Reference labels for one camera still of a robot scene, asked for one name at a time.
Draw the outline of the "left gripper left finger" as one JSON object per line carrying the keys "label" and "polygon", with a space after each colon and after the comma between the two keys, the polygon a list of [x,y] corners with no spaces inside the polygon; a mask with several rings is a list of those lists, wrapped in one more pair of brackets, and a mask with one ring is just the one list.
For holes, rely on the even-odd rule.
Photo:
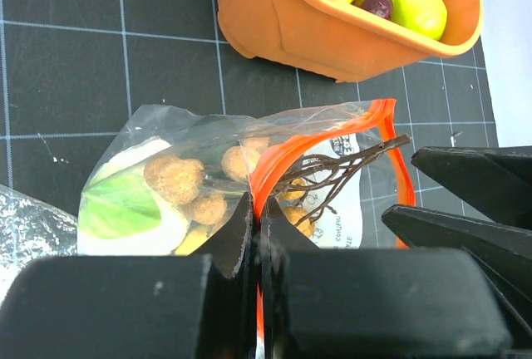
{"label": "left gripper left finger", "polygon": [[251,358],[254,216],[189,256],[70,256],[29,263],[1,307],[4,358]]}

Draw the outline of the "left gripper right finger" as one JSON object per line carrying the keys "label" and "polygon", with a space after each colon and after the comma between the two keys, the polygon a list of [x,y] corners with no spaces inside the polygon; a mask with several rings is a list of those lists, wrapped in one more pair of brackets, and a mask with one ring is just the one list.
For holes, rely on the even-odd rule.
{"label": "left gripper right finger", "polygon": [[267,358],[498,358],[510,331],[454,248],[317,248],[279,204],[261,221]]}

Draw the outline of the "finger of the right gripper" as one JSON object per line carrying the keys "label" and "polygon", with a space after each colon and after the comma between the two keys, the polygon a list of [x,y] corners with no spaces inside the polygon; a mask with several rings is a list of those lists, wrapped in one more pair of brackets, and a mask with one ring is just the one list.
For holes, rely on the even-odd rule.
{"label": "finger of the right gripper", "polygon": [[531,148],[423,147],[411,163],[492,221],[531,229]]}
{"label": "finger of the right gripper", "polygon": [[382,222],[407,246],[458,248],[481,267],[513,337],[531,349],[531,231],[431,209],[394,204]]}

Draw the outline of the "white cauliflower toy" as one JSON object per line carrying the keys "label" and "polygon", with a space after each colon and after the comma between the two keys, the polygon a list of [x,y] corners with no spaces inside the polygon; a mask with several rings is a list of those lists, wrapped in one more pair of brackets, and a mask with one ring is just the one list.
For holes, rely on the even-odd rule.
{"label": "white cauliflower toy", "polygon": [[190,221],[144,179],[146,161],[170,143],[151,137],[110,157],[81,194],[77,252],[166,255],[183,243]]}

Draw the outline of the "brown longan bunch toy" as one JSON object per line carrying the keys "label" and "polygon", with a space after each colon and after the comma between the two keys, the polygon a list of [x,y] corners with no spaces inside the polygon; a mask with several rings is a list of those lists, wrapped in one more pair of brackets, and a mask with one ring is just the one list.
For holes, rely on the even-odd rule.
{"label": "brown longan bunch toy", "polygon": [[[347,210],[341,198],[351,194],[350,186],[363,167],[410,141],[409,135],[400,135],[365,150],[355,147],[353,135],[323,141],[300,155],[268,195],[281,204],[289,223],[311,238],[328,218]],[[195,222],[212,226],[227,212],[229,196],[243,190],[269,143],[266,136],[252,136],[230,146],[220,158],[220,180],[208,176],[198,159],[167,155],[146,163],[145,181]]]}

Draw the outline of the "orange zipper clear bag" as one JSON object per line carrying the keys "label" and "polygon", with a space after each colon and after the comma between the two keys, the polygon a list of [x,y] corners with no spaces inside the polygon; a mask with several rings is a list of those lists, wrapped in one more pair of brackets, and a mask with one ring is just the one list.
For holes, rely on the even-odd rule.
{"label": "orange zipper clear bag", "polygon": [[[258,168],[250,173],[241,192],[229,196],[228,210],[221,222],[210,226],[210,239],[229,222],[245,194],[251,198],[254,213],[261,214],[267,201],[273,199],[268,194],[280,176],[300,155],[321,142],[353,135],[355,147],[365,150],[397,137],[395,106],[393,99],[377,99],[295,109],[261,119],[199,116],[173,106],[142,106],[119,132],[92,176],[116,153],[159,136],[168,141],[170,147],[152,156],[146,163],[167,155],[181,159],[195,158],[203,163],[208,176],[221,180],[219,162],[224,151],[252,136],[268,137],[269,148],[260,158]],[[396,244],[397,238],[376,218],[364,222],[362,215],[365,210],[377,211],[384,204],[415,203],[413,184],[400,147],[363,167],[350,187],[351,194],[341,198],[342,203],[348,206],[343,214],[328,218],[323,227],[316,228],[311,238],[302,234],[320,248],[358,248],[366,240],[381,247]],[[190,230],[203,225],[188,216],[183,207],[173,205],[190,221]]]}

